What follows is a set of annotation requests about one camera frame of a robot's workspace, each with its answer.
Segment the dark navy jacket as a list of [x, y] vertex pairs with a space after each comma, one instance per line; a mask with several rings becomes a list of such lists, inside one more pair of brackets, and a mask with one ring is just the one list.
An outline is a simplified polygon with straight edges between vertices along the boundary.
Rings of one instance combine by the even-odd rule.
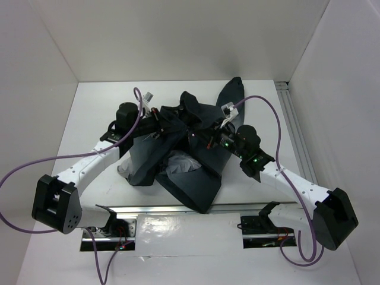
[[232, 78], [223, 87], [214, 105], [199, 103], [184, 91], [179, 106], [160, 109], [177, 131], [159, 138], [135, 138], [130, 157], [117, 167], [118, 174], [132, 186], [158, 182], [184, 206], [207, 213], [221, 188], [221, 174], [231, 153], [220, 146], [207, 149], [206, 143], [191, 131], [210, 127], [223, 117], [222, 106], [239, 103], [244, 97], [240, 77]]

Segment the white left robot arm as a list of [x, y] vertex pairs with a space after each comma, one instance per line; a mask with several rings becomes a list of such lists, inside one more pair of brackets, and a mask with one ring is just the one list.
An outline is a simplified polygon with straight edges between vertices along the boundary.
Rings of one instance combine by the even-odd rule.
[[65, 235], [76, 228], [96, 227], [104, 237], [117, 230], [116, 213], [102, 205], [82, 206], [85, 189], [134, 145], [134, 139], [162, 134], [164, 119], [155, 107], [143, 111], [122, 103], [107, 131], [92, 151], [56, 176], [42, 176], [36, 186], [31, 216]]

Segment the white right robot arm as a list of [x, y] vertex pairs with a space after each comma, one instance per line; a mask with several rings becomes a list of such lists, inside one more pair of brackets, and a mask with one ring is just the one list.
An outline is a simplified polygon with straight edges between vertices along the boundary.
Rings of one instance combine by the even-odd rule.
[[211, 149], [220, 146], [240, 158], [240, 168], [250, 178], [264, 183], [290, 197], [304, 207], [289, 210], [285, 205], [268, 204], [259, 218], [266, 233], [278, 227], [297, 231], [314, 229], [316, 241], [326, 249], [336, 250], [358, 226], [359, 222], [347, 193], [314, 184], [281, 166], [261, 148], [254, 127], [242, 125], [236, 131], [218, 125], [195, 131], [195, 137]]

